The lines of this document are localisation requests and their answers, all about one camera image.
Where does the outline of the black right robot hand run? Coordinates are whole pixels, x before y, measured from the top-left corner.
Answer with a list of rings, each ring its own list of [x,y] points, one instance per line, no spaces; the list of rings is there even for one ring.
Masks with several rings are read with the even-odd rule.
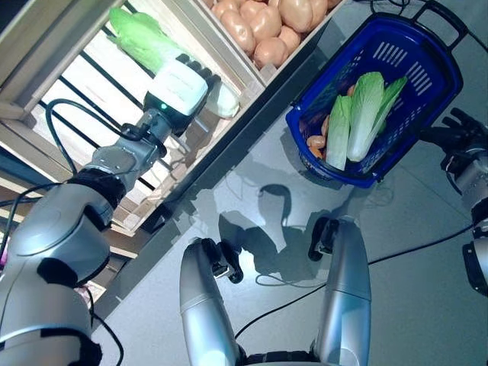
[[[446,156],[487,151],[487,127],[459,108],[443,117],[440,127],[422,129],[419,139],[439,147]]]

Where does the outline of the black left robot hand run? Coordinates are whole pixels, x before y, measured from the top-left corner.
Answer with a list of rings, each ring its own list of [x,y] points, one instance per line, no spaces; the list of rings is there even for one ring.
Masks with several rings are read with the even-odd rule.
[[[154,109],[167,121],[171,132],[181,136],[203,109],[209,94],[221,82],[185,53],[163,63],[143,100],[143,110]]]

